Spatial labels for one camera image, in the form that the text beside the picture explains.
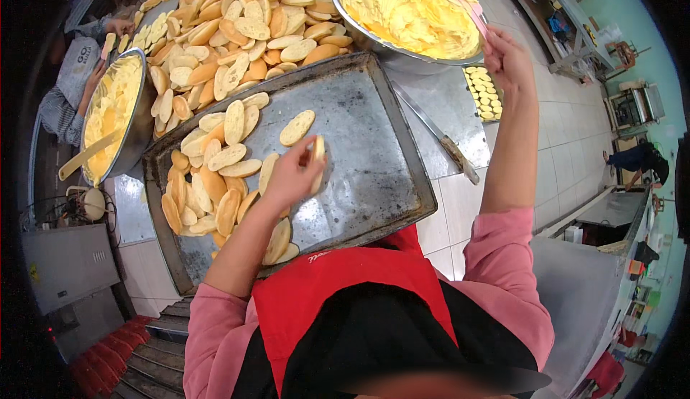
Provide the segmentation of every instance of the woman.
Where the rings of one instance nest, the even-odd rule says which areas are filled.
[[[604,161],[608,165],[612,165],[617,169],[635,172],[633,178],[625,186],[626,191],[630,191],[630,188],[647,170],[653,170],[656,178],[659,179],[659,182],[653,184],[654,188],[661,188],[666,183],[666,179],[668,179],[668,161],[661,156],[658,150],[654,149],[654,145],[650,142],[645,141],[640,145],[614,153],[611,156],[606,151],[603,154]]]
[[[484,395],[484,383],[446,369],[495,385],[493,369],[544,367],[553,327],[528,246],[539,129],[532,65],[492,27],[484,52],[505,105],[464,280],[431,266],[412,226],[369,247],[299,257],[254,282],[280,212],[309,195],[325,166],[300,166],[308,137],[276,163],[192,301],[187,398],[470,397]]]
[[[60,29],[50,45],[48,60],[61,67],[55,86],[39,104],[39,113],[45,130],[56,134],[60,143],[79,147],[82,142],[86,108],[106,71],[99,56],[108,32],[118,37],[131,34],[134,23],[102,18],[66,34]]]

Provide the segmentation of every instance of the knife blade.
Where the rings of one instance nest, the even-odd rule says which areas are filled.
[[[479,184],[479,175],[477,174],[477,171],[472,163],[465,158],[465,155],[462,154],[460,149],[458,149],[455,142],[453,142],[449,136],[441,131],[441,129],[438,128],[435,123],[433,123],[431,118],[429,118],[429,115],[427,115],[427,112],[425,112],[424,109],[422,109],[421,106],[419,106],[419,104],[414,101],[397,82],[391,80],[391,86],[392,90],[395,91],[395,93],[401,98],[402,101],[405,102],[405,104],[410,107],[413,112],[415,112],[415,115],[417,115],[424,125],[427,126],[429,131],[431,131],[436,139],[438,139],[441,147],[444,149],[444,151],[446,151],[446,153],[448,153],[448,156],[451,157],[451,160],[453,160],[455,165],[457,165],[457,168],[464,173],[474,185]]]

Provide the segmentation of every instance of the red apron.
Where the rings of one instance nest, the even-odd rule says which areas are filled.
[[[389,245],[400,250],[381,248]],[[417,294],[457,345],[436,272],[422,255],[414,225],[370,247],[301,256],[270,278],[257,282],[252,290],[278,395],[290,354],[326,299],[343,288],[367,282],[395,285]]]

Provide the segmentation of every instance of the pink sweater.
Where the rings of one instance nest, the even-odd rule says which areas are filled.
[[[531,208],[479,215],[464,249],[466,274],[446,281],[503,324],[534,355],[541,371],[553,346],[551,317],[539,302],[532,273]],[[184,357],[187,399],[227,398],[235,388],[247,344],[259,325],[254,300],[245,302],[200,284],[190,306]]]

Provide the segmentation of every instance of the stainless steel counter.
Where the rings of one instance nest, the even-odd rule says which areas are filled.
[[[391,70],[386,70],[386,74],[424,108],[435,124],[456,142],[475,168],[488,165],[490,155],[484,128],[475,115],[475,103],[466,88],[460,67],[431,76],[401,74]],[[429,178],[458,174],[457,167],[432,133],[400,99],[399,102]],[[143,184],[138,179],[127,175],[115,179],[117,224],[122,244],[155,238],[151,214],[146,202],[140,197],[142,188]]]

